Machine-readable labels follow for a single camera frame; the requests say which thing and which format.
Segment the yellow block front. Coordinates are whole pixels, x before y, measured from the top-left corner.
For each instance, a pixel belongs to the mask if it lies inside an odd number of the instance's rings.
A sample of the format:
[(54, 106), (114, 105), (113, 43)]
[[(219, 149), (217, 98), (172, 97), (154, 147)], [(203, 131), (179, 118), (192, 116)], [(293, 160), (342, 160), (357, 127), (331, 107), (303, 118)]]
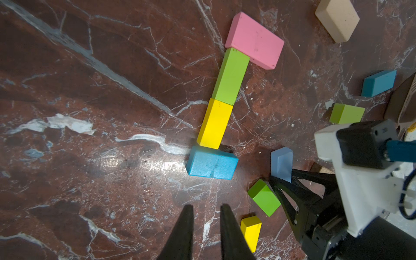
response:
[(251, 252), (256, 251), (261, 226), (262, 222), (257, 216), (247, 217), (241, 221), (240, 229)]

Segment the small yellow-green block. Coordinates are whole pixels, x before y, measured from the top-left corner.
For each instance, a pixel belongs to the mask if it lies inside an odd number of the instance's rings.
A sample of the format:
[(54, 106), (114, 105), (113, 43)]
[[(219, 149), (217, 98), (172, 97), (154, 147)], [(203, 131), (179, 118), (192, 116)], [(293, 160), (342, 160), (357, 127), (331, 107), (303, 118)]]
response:
[(211, 98), (198, 134), (200, 146), (218, 149), (228, 125), (233, 106)]

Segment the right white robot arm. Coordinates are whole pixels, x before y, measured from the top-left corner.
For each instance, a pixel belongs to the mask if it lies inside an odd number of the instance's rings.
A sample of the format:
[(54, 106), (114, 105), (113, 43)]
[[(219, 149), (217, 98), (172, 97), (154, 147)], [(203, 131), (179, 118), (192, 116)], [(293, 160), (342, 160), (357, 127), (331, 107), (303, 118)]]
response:
[(381, 217), (357, 237), (348, 233), (335, 175), (293, 169), (291, 182), (269, 183), (309, 260), (415, 259), (415, 238)]

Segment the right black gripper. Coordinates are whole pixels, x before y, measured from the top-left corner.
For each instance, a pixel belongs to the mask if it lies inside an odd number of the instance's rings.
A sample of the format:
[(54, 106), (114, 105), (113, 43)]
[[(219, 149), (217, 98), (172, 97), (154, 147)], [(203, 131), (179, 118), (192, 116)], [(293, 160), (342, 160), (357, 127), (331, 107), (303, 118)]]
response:
[[(340, 260), (341, 246), (349, 234), (341, 196), (328, 195), (338, 189), (336, 176), (292, 169), (292, 177), (288, 183), (271, 176), (269, 183), (307, 259)], [(323, 185), (326, 196), (321, 198), (299, 179)]]

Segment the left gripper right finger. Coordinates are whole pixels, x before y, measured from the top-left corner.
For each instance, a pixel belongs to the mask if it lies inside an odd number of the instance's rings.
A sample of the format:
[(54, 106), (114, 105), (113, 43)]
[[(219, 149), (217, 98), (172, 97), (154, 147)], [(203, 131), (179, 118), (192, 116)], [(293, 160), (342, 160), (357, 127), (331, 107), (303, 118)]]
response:
[(255, 260), (231, 207), (221, 205), (221, 252), (223, 260)]

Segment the pink block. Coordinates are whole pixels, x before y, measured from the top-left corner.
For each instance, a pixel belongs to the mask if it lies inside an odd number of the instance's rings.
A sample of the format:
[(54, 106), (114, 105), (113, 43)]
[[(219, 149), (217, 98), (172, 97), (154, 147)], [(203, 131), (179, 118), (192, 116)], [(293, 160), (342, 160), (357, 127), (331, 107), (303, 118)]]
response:
[(283, 46), (281, 38), (243, 12), (234, 16), (225, 42), (227, 49), (239, 50), (266, 70), (276, 68)]

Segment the light blue block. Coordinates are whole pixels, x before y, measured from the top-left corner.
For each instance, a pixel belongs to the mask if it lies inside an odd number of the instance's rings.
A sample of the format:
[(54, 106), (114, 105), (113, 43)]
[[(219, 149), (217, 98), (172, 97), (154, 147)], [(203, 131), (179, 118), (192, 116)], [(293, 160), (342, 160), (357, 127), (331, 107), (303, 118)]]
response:
[(271, 152), (271, 176), (291, 183), (293, 151), (283, 147)]

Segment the light green block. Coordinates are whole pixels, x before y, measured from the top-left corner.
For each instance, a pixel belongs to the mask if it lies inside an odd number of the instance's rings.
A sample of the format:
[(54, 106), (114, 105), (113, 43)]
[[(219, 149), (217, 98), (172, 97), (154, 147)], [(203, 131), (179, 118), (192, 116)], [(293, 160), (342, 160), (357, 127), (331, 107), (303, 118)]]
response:
[(212, 98), (233, 106), (248, 68), (250, 57), (235, 48), (225, 52)]
[(329, 122), (333, 124), (353, 124), (360, 122), (365, 112), (365, 108), (334, 104)]

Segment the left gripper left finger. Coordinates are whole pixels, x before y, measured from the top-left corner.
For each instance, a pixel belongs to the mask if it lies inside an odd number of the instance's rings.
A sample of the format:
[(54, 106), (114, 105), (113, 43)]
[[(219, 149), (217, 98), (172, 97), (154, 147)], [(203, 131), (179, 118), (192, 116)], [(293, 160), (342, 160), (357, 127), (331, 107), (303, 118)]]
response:
[(191, 260), (193, 247), (193, 206), (185, 205), (157, 260)]

